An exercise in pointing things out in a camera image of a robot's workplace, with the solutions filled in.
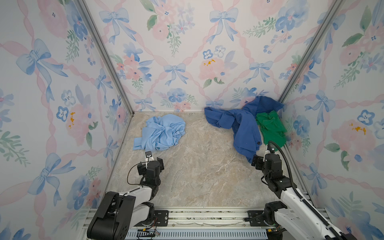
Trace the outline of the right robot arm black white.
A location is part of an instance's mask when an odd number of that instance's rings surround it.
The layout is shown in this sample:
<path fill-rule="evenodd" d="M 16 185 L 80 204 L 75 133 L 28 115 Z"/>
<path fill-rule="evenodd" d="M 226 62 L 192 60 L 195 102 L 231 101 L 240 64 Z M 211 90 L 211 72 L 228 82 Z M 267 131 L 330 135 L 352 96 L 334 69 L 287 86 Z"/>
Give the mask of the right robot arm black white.
<path fill-rule="evenodd" d="M 304 197 L 292 179 L 287 157 L 282 156 L 267 153 L 252 160 L 252 166 L 263 173 L 263 183 L 279 199 L 265 205 L 264 221 L 283 227 L 297 240 L 354 240 L 353 234 L 343 233 Z"/>

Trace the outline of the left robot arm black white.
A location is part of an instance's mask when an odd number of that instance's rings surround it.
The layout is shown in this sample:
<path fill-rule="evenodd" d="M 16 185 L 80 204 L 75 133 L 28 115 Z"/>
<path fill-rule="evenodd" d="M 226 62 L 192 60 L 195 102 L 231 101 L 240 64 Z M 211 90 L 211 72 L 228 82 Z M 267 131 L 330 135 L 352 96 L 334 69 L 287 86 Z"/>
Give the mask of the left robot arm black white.
<path fill-rule="evenodd" d="M 91 240 L 124 240 L 132 227 L 156 228 L 159 218 L 154 204 L 164 170 L 163 159 L 147 155 L 145 162 L 137 164 L 140 183 L 126 193 L 107 192 L 93 216 L 87 238 Z"/>

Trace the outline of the light blue shirt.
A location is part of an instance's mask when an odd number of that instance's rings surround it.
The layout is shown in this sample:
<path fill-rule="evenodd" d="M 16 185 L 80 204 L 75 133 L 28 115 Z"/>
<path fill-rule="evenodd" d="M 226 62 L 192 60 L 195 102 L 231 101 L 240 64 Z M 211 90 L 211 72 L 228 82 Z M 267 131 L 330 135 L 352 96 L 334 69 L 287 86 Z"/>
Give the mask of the light blue shirt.
<path fill-rule="evenodd" d="M 176 115 L 152 117 L 142 129 L 142 136 L 134 139 L 133 150 L 165 151 L 179 143 L 185 130 L 186 122 Z"/>

